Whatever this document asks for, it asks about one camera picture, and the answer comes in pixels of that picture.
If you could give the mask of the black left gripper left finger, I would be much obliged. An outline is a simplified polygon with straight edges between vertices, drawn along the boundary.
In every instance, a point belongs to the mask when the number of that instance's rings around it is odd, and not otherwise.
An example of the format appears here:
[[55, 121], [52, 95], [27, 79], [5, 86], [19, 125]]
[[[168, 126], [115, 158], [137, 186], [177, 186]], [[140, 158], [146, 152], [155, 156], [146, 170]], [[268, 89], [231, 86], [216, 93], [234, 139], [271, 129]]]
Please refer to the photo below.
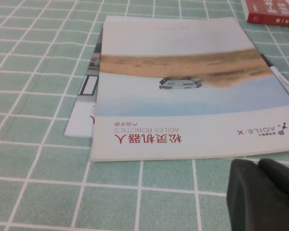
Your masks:
[[232, 161], [226, 200], [234, 231], [289, 231], [288, 196], [252, 161]]

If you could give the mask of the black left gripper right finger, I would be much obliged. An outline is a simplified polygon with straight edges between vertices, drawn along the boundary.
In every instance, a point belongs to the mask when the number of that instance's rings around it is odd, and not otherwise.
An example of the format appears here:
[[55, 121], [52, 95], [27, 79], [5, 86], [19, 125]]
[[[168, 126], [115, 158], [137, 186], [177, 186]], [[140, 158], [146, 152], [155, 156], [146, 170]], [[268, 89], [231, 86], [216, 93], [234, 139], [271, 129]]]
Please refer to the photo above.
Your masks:
[[260, 159], [257, 166], [289, 198], [289, 168], [269, 158]]

